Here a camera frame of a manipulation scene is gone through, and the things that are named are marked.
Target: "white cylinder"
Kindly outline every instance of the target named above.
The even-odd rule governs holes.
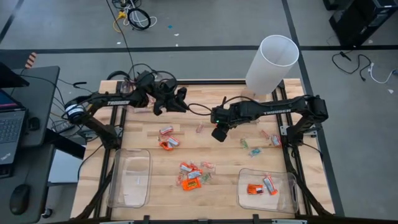
[[[262,40],[246,75],[248,89],[257,95],[271,93],[299,59],[299,48],[287,37],[271,35]]]

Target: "laptop keyboard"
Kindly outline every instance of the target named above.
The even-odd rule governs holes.
[[[0,119],[0,143],[17,141],[22,118]]]

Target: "wooden table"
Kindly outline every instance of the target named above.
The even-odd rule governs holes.
[[[116,81],[102,81],[100,92],[115,91]],[[212,108],[221,104],[224,96],[231,98],[241,94],[244,85],[186,85],[188,89],[185,102],[201,103]],[[299,79],[286,79],[285,88],[288,98],[303,95]],[[262,101],[272,101],[271,95]],[[199,113],[205,109],[193,107]],[[259,133],[265,130],[278,134],[276,116],[263,116],[259,123],[243,124],[228,133],[228,138],[221,143],[211,136],[215,125],[210,123],[209,116],[197,116],[187,113],[164,113],[155,116],[152,113],[134,114],[134,108],[128,108],[122,148],[147,149],[152,159],[152,177],[148,203],[142,208],[114,208],[112,220],[142,220],[150,215],[151,220],[187,220],[187,219],[248,219],[253,214],[260,218],[292,218],[294,214],[267,212],[243,209],[237,204],[236,184],[238,173],[242,168],[286,172],[282,149],[274,147],[270,140]],[[109,123],[111,108],[102,108],[95,117],[103,123]],[[294,123],[300,119],[299,114],[292,114]],[[202,133],[195,132],[198,124],[203,122]],[[157,141],[159,129],[172,125],[173,136],[181,145],[173,151],[160,148]],[[251,147],[263,148],[263,153],[250,158],[248,152],[239,144],[241,138]],[[306,137],[304,142],[317,146],[315,138]],[[85,158],[101,144],[100,140],[88,143]],[[300,146],[300,155],[308,188],[318,201],[331,213],[334,212],[329,188],[326,182],[323,164],[319,153],[307,146]],[[71,217],[77,216],[91,200],[98,188],[104,150],[100,149],[86,161],[81,169],[80,180],[76,190]],[[208,161],[216,164],[216,174],[210,184],[190,192],[176,186],[179,164],[183,161]],[[103,197],[101,215],[106,209],[108,190]],[[301,192],[299,192],[300,211],[304,211]]]

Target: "clear plastic bin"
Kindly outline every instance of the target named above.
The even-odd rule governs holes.
[[[274,186],[278,190],[276,195],[271,195],[264,184],[263,180],[267,175],[271,175]],[[264,193],[249,195],[247,192],[248,184],[263,185]],[[241,169],[238,180],[238,204],[249,209],[296,213],[299,208],[296,178],[288,172]]]
[[[120,149],[114,159],[108,206],[141,208],[149,199],[151,162],[148,150]]]

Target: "gray floor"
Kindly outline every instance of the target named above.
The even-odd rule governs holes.
[[[321,0],[288,3],[301,46],[338,45],[328,24],[331,12],[325,10]],[[15,5],[14,0],[0,2],[0,27]],[[291,37],[279,0],[143,0],[142,8],[159,21],[144,32],[125,27],[130,47],[259,45],[267,35]],[[25,0],[0,49],[123,48],[123,38],[113,31],[112,22],[105,1],[43,4]],[[397,23],[395,13],[366,45],[397,45]],[[302,53],[313,92],[326,99],[330,113],[323,126],[345,215],[398,220],[398,180],[394,173],[398,160],[394,136],[398,77],[380,85],[365,71],[367,81],[363,82],[358,73],[346,75],[333,65],[331,56],[338,52]],[[132,57],[134,63],[148,63],[177,78],[244,78],[254,54],[254,50],[134,52]],[[349,56],[354,62],[357,54],[367,55],[376,64],[373,72],[379,80],[398,67],[398,50],[352,52]],[[339,57],[336,61],[347,70],[355,67]],[[47,65],[60,66],[60,78],[65,81],[88,81],[86,87],[91,90],[111,72],[127,71],[131,66],[126,53],[39,54],[34,66]],[[289,78],[301,76],[298,65],[288,74]],[[65,100],[85,94],[63,83],[58,85]],[[61,113],[57,108],[53,112]],[[62,172],[71,170],[74,168],[58,172],[64,175]],[[57,213],[51,222],[64,220],[72,206],[73,186],[53,192],[49,200]]]

